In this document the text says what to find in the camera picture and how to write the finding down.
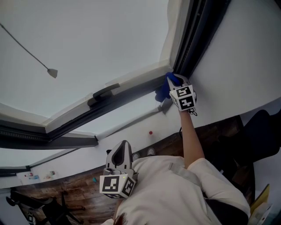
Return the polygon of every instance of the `bare arm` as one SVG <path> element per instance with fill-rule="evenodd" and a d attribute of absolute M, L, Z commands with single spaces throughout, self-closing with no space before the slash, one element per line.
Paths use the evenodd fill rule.
<path fill-rule="evenodd" d="M 205 156 L 193 127 L 190 114 L 187 111 L 180 112 L 180 120 L 184 143 L 184 165 L 187 169 L 191 163 Z"/>

